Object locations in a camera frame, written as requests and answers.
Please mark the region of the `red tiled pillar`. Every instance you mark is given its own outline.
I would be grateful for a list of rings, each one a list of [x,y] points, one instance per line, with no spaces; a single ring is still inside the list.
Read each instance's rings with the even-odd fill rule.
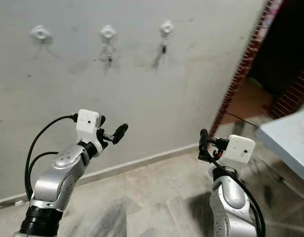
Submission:
[[[267,111],[272,119],[287,117],[297,112],[304,103],[304,69],[292,79],[285,92],[280,95]]]

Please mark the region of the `white plastic table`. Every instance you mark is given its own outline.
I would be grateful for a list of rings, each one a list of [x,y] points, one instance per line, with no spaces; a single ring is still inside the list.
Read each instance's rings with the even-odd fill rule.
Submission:
[[[304,109],[260,125],[256,137],[304,180]]]

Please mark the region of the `white wall hook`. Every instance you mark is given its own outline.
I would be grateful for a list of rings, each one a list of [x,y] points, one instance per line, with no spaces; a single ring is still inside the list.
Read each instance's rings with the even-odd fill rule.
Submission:
[[[37,25],[30,31],[34,41],[39,44],[48,44],[51,43],[52,34],[46,29],[43,25]]]
[[[166,20],[159,26],[160,34],[163,38],[167,38],[174,31],[175,27],[171,20]]]
[[[105,25],[100,31],[102,37],[102,43],[111,44],[114,38],[116,38],[117,32],[112,25]]]

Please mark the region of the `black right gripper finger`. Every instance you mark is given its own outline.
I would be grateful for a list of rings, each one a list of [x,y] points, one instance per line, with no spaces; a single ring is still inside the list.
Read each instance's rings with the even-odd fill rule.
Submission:
[[[199,132],[199,157],[200,158],[210,158],[210,155],[208,153],[208,141],[209,141],[209,135],[208,131],[206,129],[201,129]]]

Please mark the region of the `red tiled wall edge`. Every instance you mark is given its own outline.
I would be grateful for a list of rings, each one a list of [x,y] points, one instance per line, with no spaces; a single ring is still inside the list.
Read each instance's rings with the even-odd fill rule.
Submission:
[[[229,83],[221,104],[218,106],[217,115],[215,115],[213,124],[209,129],[211,135],[215,135],[217,132],[233,98],[236,96],[236,93],[245,79],[247,79],[251,66],[269,32],[269,28],[284,2],[285,0],[264,0],[263,7],[261,7],[261,10],[259,11],[253,31],[249,34],[241,59],[237,63],[231,82]]]

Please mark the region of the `key with black fob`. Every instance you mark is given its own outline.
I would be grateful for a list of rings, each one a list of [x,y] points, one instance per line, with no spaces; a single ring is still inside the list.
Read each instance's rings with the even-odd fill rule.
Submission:
[[[169,37],[165,36],[163,37],[162,43],[161,43],[161,54],[166,54],[169,46]]]

